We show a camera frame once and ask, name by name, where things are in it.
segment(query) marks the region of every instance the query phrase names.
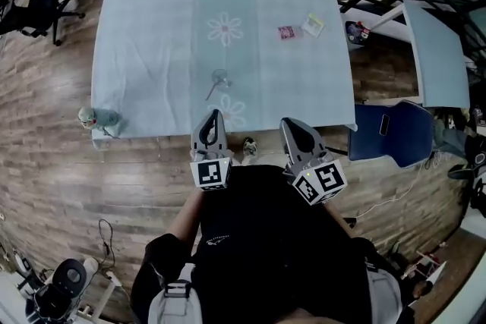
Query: light blue tablecloth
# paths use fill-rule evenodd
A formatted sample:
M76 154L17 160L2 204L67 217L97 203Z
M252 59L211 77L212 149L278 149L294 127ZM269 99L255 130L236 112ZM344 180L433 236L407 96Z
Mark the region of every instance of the light blue tablecloth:
M278 27L325 22L318 38L281 40ZM211 74L232 85L205 101ZM105 0L92 105L128 120L121 137L190 134L222 111L226 130L354 124L349 55L336 0ZM103 138L93 133L94 139Z

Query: table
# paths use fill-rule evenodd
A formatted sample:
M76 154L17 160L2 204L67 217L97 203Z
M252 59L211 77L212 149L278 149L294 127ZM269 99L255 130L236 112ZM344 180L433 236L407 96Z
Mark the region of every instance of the table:
M418 96L367 101L366 104L393 105L407 99L424 107L468 109L469 82L459 36L415 2L403 3L369 26L375 30L403 14L415 58Z
M326 24L318 38L280 39L278 27L309 13ZM220 68L232 85L205 101ZM276 129L285 116L354 126L337 0L104 0L91 104L122 115L120 137L190 134L214 108L228 132Z

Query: white flower print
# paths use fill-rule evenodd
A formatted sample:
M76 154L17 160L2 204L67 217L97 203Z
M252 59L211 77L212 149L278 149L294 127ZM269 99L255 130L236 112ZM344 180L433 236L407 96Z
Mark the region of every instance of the white flower print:
M207 38L221 39L223 46L230 46L232 39L243 38L243 32L237 28L241 25L241 19L235 17L230 20L227 12L222 12L219 20L211 19L207 24L212 29Z
M243 102L236 102L231 104L231 98L223 94L219 105L210 104L207 106L208 111L219 109L222 114L222 118L225 121L225 128L228 131L234 131L238 128L246 126L246 119L240 116L240 114L246 109L246 105Z

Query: black t-shirt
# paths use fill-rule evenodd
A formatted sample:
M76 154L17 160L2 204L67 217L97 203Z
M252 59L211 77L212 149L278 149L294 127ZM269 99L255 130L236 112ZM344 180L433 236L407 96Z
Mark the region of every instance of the black t-shirt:
M173 282L186 262L196 265L192 284L205 323L270 324L298 307L345 324L371 322L364 257L281 168L235 167L228 188L206 196L193 257L170 234L147 245L131 294L140 322L161 290L155 270Z

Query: blue chair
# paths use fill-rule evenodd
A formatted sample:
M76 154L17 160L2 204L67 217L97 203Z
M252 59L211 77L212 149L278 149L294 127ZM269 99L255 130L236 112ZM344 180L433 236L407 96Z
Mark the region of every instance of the blue chair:
M348 141L351 161L390 156L400 168L407 168L432 153L434 118L413 102L356 105L355 117L358 130L349 131Z

